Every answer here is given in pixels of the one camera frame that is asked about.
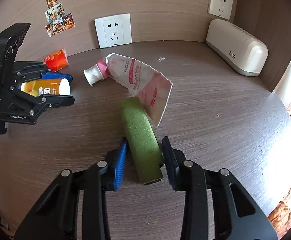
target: power outlet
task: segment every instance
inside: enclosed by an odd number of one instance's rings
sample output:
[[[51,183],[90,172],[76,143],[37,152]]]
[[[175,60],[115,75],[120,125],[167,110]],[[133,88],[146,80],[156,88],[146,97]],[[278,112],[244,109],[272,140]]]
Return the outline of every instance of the power outlet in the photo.
[[[120,14],[94,20],[100,48],[132,43],[130,14]]]
[[[229,20],[233,0],[210,0],[208,13]]]

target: table surface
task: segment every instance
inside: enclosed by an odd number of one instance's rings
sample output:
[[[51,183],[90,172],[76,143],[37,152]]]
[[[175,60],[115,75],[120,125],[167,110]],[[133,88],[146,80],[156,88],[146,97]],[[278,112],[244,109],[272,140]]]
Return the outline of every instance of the table surface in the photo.
[[[119,102],[129,97],[112,79],[90,87],[83,70],[112,52],[134,57],[173,82],[158,141],[205,169],[228,168],[266,215],[291,186],[291,119],[278,96],[258,77],[236,73],[205,43],[149,41],[95,49],[69,57],[75,104],[48,109],[36,125],[11,124],[0,136],[0,214],[17,227],[46,187],[69,168],[80,171],[118,147],[124,130]],[[123,185],[107,193],[111,236],[116,239],[179,239],[184,192],[164,179],[138,183],[132,156]],[[210,238],[213,210],[209,195]]]

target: bdo logo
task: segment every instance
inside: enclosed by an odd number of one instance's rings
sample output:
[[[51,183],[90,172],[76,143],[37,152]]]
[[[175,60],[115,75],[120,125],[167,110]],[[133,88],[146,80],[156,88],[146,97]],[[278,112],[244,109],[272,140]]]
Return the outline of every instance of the bdo logo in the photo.
[[[229,55],[233,58],[236,58],[235,54],[231,53],[231,51],[230,51]]]

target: wall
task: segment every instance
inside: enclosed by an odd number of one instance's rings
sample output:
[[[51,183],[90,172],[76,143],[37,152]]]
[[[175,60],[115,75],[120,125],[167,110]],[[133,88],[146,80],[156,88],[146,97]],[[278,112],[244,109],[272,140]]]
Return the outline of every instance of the wall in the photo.
[[[69,55],[99,47],[94,19],[130,13],[132,41],[205,41],[209,23],[209,0],[58,0],[72,12],[75,28],[49,38],[45,25],[45,0],[0,0],[0,32],[15,22],[31,27],[18,51],[18,60],[36,60],[65,48]],[[236,11],[234,0],[231,21]]]
[[[234,24],[267,45],[260,78],[273,91],[291,61],[291,0],[238,0]]]

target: toothpaste tube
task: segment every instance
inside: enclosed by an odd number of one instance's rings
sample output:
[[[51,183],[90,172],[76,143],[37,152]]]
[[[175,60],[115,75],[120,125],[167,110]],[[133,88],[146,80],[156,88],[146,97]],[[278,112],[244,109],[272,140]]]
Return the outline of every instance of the toothpaste tube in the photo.
[[[137,96],[152,121],[157,126],[160,124],[173,85],[162,73],[134,58],[112,53],[84,74],[91,86],[110,75],[132,96]]]

